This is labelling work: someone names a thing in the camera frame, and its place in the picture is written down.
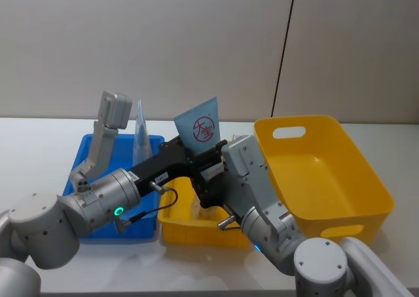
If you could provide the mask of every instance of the white table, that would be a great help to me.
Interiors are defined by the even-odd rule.
[[[61,194],[81,137],[92,120],[0,118],[0,211],[34,192]],[[147,122],[150,134],[177,135],[173,122]],[[346,124],[396,201],[396,208],[371,244],[409,288],[419,287],[419,126]],[[133,133],[130,121],[121,133]],[[253,133],[253,123],[223,122],[221,137]],[[176,292],[225,294],[271,291],[292,296],[294,278],[280,274],[257,251],[144,243],[84,243],[70,263],[38,270],[42,291]]]

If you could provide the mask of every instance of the red chinese character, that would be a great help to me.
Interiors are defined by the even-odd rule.
[[[199,142],[206,142],[214,135],[214,121],[207,116],[200,117],[194,124],[194,137]]]

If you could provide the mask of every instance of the yellow basket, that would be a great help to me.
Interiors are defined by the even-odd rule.
[[[372,240],[393,198],[337,120],[266,118],[256,121],[255,135],[278,196],[304,234]]]
[[[247,247],[249,245],[249,241],[240,229],[224,232],[218,229],[217,224],[228,217],[227,212],[220,207],[217,208],[213,220],[191,218],[195,191],[189,178],[180,177],[167,185],[177,190],[179,199],[172,207],[158,212],[157,218],[162,225],[164,241],[197,246]],[[160,206],[170,204],[174,198],[172,192],[165,193]]]

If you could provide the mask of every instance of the blue plastic bin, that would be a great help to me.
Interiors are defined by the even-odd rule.
[[[159,135],[150,135],[150,144],[153,154],[158,152],[158,146],[164,142],[164,138]],[[87,158],[90,144],[92,142],[92,135],[85,135],[81,141],[79,151],[76,155],[73,168],[78,166],[85,158]],[[134,148],[134,135],[117,135],[109,169],[100,177],[105,176],[118,168],[130,169],[132,167],[132,150]],[[73,185],[68,180],[65,186],[63,196],[73,193]],[[128,219],[132,215],[138,214],[142,211],[148,211],[158,207],[160,203],[160,195],[157,192],[152,192],[141,198],[141,203],[121,215],[123,220]],[[147,239],[153,238],[156,231],[157,212],[150,213],[141,220],[131,224],[127,227],[125,234],[118,234],[114,222],[110,222],[104,227],[85,236],[85,238],[138,238]]]

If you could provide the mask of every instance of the white wall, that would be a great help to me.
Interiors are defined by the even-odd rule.
[[[0,116],[94,117],[103,90],[147,118],[214,95],[222,119],[269,116],[290,4],[0,0]]]
[[[295,0],[275,115],[419,122],[419,0]]]

